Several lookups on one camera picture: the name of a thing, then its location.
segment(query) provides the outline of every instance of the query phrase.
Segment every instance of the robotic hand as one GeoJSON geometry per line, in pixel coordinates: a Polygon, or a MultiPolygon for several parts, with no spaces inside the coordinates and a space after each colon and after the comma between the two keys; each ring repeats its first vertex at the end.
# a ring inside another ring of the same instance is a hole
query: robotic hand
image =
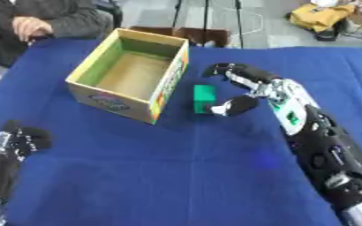
{"type": "Polygon", "coordinates": [[[0,226],[6,224],[3,207],[15,184],[20,164],[31,153],[49,148],[49,135],[32,127],[9,121],[0,131],[0,226]]]}
{"type": "Polygon", "coordinates": [[[362,226],[362,150],[347,131],[291,79],[247,64],[215,64],[204,74],[215,75],[250,92],[207,110],[237,116],[255,107],[259,98],[268,99],[290,150],[317,193],[343,225],[362,226]]]}

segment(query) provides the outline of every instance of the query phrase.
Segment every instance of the yellow bag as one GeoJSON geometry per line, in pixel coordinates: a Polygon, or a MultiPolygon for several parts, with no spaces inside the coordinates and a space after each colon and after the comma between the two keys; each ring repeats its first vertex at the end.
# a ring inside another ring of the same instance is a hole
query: yellow bag
{"type": "Polygon", "coordinates": [[[331,28],[338,21],[350,16],[356,9],[355,5],[342,5],[321,9],[315,4],[305,4],[290,15],[292,24],[313,29],[316,33],[331,28]]]}

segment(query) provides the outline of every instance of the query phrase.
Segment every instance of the tripod leg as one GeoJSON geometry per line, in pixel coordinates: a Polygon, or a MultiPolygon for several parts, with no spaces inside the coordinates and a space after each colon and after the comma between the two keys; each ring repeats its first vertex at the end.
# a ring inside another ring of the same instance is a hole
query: tripod leg
{"type": "Polygon", "coordinates": [[[174,15],[174,20],[173,20],[173,28],[176,27],[182,4],[183,4],[183,0],[178,0],[178,3],[176,4],[176,15],[174,15]]]}
{"type": "Polygon", "coordinates": [[[239,38],[240,38],[240,47],[241,47],[241,49],[244,49],[245,48],[245,41],[243,39],[243,27],[242,27],[242,23],[241,23],[241,15],[240,15],[240,11],[242,9],[240,0],[235,0],[235,5],[236,5],[236,12],[237,12],[237,15],[238,15],[238,33],[240,34],[240,36],[239,36],[239,38]]]}
{"type": "Polygon", "coordinates": [[[204,9],[204,27],[203,27],[203,47],[206,46],[207,42],[207,23],[208,23],[208,7],[209,7],[209,0],[206,0],[206,6],[204,9]]]}

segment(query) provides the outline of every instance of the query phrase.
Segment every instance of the green cube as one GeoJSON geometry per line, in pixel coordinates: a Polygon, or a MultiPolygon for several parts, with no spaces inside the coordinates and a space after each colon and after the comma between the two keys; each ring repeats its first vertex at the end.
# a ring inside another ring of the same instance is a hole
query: green cube
{"type": "Polygon", "coordinates": [[[193,87],[193,109],[195,114],[207,114],[204,107],[215,103],[215,87],[209,85],[195,85],[193,87]]]}

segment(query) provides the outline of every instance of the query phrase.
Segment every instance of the printed graphic on box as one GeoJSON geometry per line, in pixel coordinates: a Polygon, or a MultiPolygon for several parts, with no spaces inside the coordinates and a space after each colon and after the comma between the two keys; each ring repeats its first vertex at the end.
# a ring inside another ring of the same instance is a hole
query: printed graphic on box
{"type": "Polygon", "coordinates": [[[162,112],[163,106],[166,104],[174,89],[176,88],[178,81],[181,79],[183,73],[185,72],[185,69],[188,65],[188,60],[188,51],[186,51],[179,58],[176,66],[174,67],[175,70],[172,71],[167,80],[164,82],[162,91],[159,93],[154,104],[151,106],[153,122],[158,119],[162,112]]]}
{"type": "Polygon", "coordinates": [[[95,102],[102,105],[105,109],[110,111],[119,111],[124,109],[129,109],[130,107],[124,104],[123,102],[115,99],[113,97],[105,96],[102,94],[98,95],[91,95],[89,96],[90,99],[94,100],[95,102]]]}

